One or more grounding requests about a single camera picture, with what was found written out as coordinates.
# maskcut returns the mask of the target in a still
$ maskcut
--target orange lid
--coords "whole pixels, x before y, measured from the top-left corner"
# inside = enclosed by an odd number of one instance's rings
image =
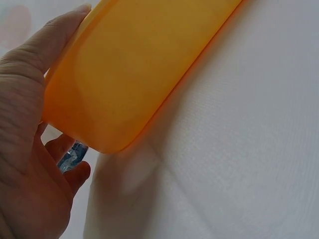
[[[47,75],[44,121],[103,152],[131,143],[241,0],[103,0]]]

